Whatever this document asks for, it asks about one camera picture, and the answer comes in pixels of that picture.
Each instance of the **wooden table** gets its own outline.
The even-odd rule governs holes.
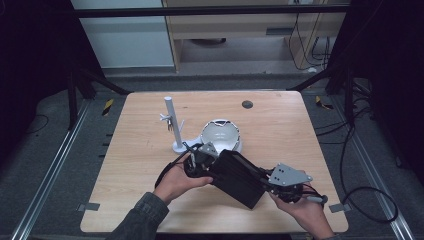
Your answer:
[[[152,191],[162,169],[178,155],[175,138],[159,114],[167,114],[164,97],[173,98],[178,121],[184,119],[183,140],[196,138],[204,125],[217,118],[240,129],[241,153],[256,166],[271,169],[281,162],[305,170],[321,194],[329,197],[325,214],[335,232],[348,228],[343,212],[331,213],[328,205],[338,195],[318,145],[299,92],[144,92],[132,93],[123,107],[87,210],[84,232],[111,232],[147,191]],[[242,102],[253,107],[246,109]],[[280,211],[265,193],[253,210],[212,185],[192,189],[169,205],[170,213],[158,232],[175,233],[293,233],[304,232]]]

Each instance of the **aluminum rail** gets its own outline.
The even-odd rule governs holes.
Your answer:
[[[55,158],[53,159],[49,170],[44,176],[43,181],[40,184],[40,187],[37,190],[34,198],[31,201],[31,204],[27,208],[25,215],[22,217],[18,226],[12,234],[12,240],[24,240],[27,239],[32,227],[34,226],[35,221],[38,218],[38,215],[43,208],[44,203],[49,196],[50,190],[53,187],[57,176],[59,175],[60,169],[62,168],[63,163],[68,156],[68,153],[74,143],[76,136],[78,135],[81,125],[84,122],[84,119],[87,115],[88,107],[90,106],[91,100],[84,100],[79,111],[79,118],[75,124],[75,127],[68,131],[63,140],[59,150],[56,153]]]
[[[206,7],[159,7],[123,9],[76,9],[71,11],[52,11],[56,16],[78,18],[114,17],[152,17],[187,15],[228,15],[228,14],[277,14],[277,13],[340,13],[352,9],[365,8],[366,5],[349,4],[311,4],[311,5],[249,5],[249,6],[206,6]]]

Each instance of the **white cabinet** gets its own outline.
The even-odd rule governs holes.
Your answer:
[[[162,7],[160,0],[71,0],[71,2],[75,9]],[[80,20],[104,70],[174,67],[164,17]]]

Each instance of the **person's right hand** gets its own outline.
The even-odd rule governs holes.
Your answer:
[[[328,224],[321,204],[307,200],[303,196],[296,203],[286,203],[272,193],[269,193],[277,207],[290,214],[299,225],[312,234],[315,239],[325,239],[334,236],[334,232]]]

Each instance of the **hand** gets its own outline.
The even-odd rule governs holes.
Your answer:
[[[190,154],[186,154],[174,167],[169,169],[165,176],[163,176],[160,184],[153,191],[153,194],[162,199],[166,205],[188,190],[196,187],[203,187],[213,181],[212,177],[187,177],[182,163],[189,156]]]
[[[279,209],[294,217],[299,225],[312,234],[315,239],[325,239],[334,236],[321,204],[307,200],[305,198],[307,195],[296,203],[286,203],[272,193],[269,193],[269,195]]]

